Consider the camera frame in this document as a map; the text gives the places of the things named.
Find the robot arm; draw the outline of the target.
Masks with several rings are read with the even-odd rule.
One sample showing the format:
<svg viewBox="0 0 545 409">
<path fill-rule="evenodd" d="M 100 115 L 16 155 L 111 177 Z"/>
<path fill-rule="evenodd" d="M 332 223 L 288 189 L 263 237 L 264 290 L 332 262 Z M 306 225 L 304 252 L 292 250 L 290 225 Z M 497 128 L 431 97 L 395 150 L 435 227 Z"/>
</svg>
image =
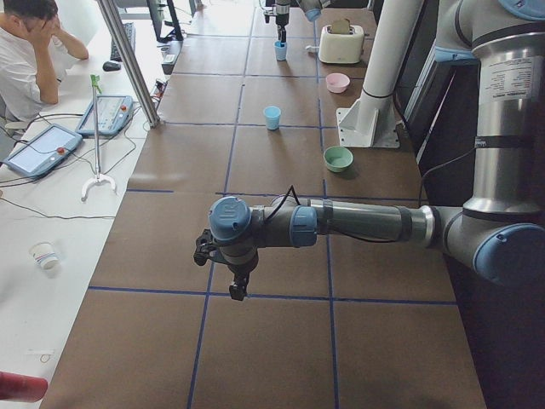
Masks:
<svg viewBox="0 0 545 409">
<path fill-rule="evenodd" d="M 331 233 L 436 248 L 499 285 L 543 276 L 544 230 L 528 181 L 544 106 L 544 4 L 443 1 L 436 39 L 437 60 L 480 64 L 472 197 L 460 207 L 417 209 L 299 200 L 294 192 L 269 206 L 219 199 L 193 258 L 228 266 L 233 299 L 245 298 L 259 249 L 311 246 Z"/>
<path fill-rule="evenodd" d="M 273 1 L 270 5 L 270 10 L 267 11 L 266 21 L 269 17 L 273 17 L 277 26 L 278 41 L 280 43 L 287 42 L 286 26 L 290 21 L 290 9 L 292 4 L 301 10 L 309 22 L 317 20 L 322 10 L 331 5 L 330 0 L 278 0 Z"/>
</svg>

